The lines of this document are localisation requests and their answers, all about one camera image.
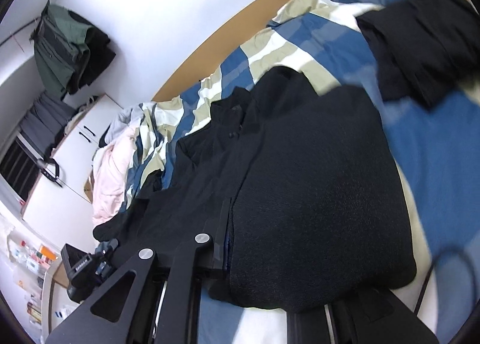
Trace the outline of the pink blanket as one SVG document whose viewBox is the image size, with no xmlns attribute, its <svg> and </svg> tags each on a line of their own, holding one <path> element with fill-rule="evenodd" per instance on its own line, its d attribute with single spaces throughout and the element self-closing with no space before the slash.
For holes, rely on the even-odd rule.
<svg viewBox="0 0 480 344">
<path fill-rule="evenodd" d="M 120 136 L 99 149 L 93 160 L 93 224 L 106 223 L 125 200 L 128 169 L 136 150 L 136 128 L 126 128 Z"/>
</svg>

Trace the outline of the white cabinet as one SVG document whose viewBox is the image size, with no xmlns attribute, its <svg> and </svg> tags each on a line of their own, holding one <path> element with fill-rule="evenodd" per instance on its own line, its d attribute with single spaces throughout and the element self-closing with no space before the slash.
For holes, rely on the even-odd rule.
<svg viewBox="0 0 480 344">
<path fill-rule="evenodd" d="M 97 99 L 52 152 L 59 167 L 58 181 L 40 175 L 25 203 L 24 222 L 59 250 L 66 244 L 87 252 L 96 247 L 93 208 L 84 184 L 99 139 L 120 111 L 121 107 L 107 95 Z"/>
</svg>

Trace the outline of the grey curtain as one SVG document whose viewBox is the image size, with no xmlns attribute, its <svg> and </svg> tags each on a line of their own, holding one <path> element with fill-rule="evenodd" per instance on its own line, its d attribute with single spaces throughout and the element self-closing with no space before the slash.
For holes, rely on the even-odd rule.
<svg viewBox="0 0 480 344">
<path fill-rule="evenodd" d="M 61 141 L 68 122 L 76 110 L 56 97 L 43 92 L 20 121 L 22 137 L 42 156 Z"/>
</svg>

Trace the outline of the green hanging jacket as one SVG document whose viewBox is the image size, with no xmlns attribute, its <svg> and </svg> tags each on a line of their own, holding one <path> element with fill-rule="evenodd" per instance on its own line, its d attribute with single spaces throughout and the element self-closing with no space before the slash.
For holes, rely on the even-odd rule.
<svg viewBox="0 0 480 344">
<path fill-rule="evenodd" d="M 74 11 L 47 2 L 30 41 L 45 90 L 64 99 L 91 85 L 116 53 L 109 36 Z"/>
</svg>

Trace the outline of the shelf with small items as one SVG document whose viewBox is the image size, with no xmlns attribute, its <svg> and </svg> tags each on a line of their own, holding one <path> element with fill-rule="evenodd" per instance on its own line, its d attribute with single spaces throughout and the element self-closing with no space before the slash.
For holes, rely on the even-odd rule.
<svg viewBox="0 0 480 344">
<path fill-rule="evenodd" d="M 28 302 L 41 305 L 42 281 L 37 274 L 30 271 L 25 263 L 19 263 L 11 255 L 8 246 L 10 234 L 14 228 L 1 219 L 1 294 L 7 306 L 20 325 L 32 329 L 32 316 L 28 314 Z"/>
</svg>

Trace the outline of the blue beige checkered duvet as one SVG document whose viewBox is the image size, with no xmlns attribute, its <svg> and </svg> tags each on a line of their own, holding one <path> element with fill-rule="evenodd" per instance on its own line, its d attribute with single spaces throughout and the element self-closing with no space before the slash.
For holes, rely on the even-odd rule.
<svg viewBox="0 0 480 344">
<path fill-rule="evenodd" d="M 356 17 L 397 0 L 290 0 L 267 27 L 208 77 L 176 85 L 158 105 L 142 105 L 123 207 L 148 175 L 170 184 L 176 142 L 210 119 L 210 104 L 235 87 L 251 89 L 273 66 L 303 72 L 322 89 L 363 85 L 381 100 L 376 64 Z M 380 105 L 386 136 L 413 213 L 419 274 L 398 296 L 419 311 L 441 343 L 479 341 L 479 83 L 450 93 L 433 111 L 410 100 Z"/>
</svg>

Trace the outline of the grey garment on pile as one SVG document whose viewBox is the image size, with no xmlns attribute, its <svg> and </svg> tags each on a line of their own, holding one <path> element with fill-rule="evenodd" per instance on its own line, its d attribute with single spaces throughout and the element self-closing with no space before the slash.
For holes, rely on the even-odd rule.
<svg viewBox="0 0 480 344">
<path fill-rule="evenodd" d="M 122 134 L 131 122 L 136 119 L 139 119 L 143 116 L 143 109 L 140 104 L 125 108 L 117 114 L 113 121 L 110 123 L 106 133 L 104 134 L 103 141 L 104 143 L 110 144 Z"/>
</svg>

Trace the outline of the black garment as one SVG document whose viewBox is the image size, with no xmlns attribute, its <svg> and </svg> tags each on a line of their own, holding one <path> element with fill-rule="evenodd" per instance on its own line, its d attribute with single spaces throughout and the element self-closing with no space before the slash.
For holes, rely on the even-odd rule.
<svg viewBox="0 0 480 344">
<path fill-rule="evenodd" d="M 430 110 L 479 73 L 479 13 L 467 0 L 402 0 L 356 21 L 385 102 L 409 97 Z"/>
</svg>

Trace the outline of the clothes pile on cabinet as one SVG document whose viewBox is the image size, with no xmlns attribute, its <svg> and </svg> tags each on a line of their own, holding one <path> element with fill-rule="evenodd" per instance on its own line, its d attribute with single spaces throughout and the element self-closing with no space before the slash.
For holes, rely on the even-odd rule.
<svg viewBox="0 0 480 344">
<path fill-rule="evenodd" d="M 75 128 L 77 123 L 85 116 L 86 112 L 95 105 L 98 99 L 99 96 L 91 96 L 85 104 L 81 105 L 76 110 L 76 114 L 72 116 L 72 118 L 68 121 L 67 125 L 64 128 L 64 136 L 70 134 L 72 129 Z"/>
</svg>

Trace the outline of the cardboard box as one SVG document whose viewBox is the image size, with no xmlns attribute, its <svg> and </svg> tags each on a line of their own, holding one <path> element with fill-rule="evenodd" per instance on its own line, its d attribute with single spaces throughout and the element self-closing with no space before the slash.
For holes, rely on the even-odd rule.
<svg viewBox="0 0 480 344">
<path fill-rule="evenodd" d="M 95 184 L 95 180 L 94 180 L 93 173 L 91 172 L 91 173 L 89 173 L 89 175 L 87 177 L 87 180 L 84 184 L 84 195 L 86 196 L 87 201 L 89 203 L 93 202 L 94 184 Z"/>
</svg>

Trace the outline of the black fleece jacket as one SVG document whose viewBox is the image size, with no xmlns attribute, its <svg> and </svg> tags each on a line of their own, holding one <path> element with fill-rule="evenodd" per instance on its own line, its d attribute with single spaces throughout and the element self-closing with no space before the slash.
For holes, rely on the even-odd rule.
<svg viewBox="0 0 480 344">
<path fill-rule="evenodd" d="M 171 183 L 146 181 L 130 208 L 94 229 L 120 243 L 116 264 L 149 247 L 162 263 L 210 220 L 224 253 L 211 298 L 300 312 L 364 287 L 416 276 L 408 210 L 380 114 L 344 84 L 320 95 L 276 66 L 211 104 L 176 143 Z"/>
</svg>

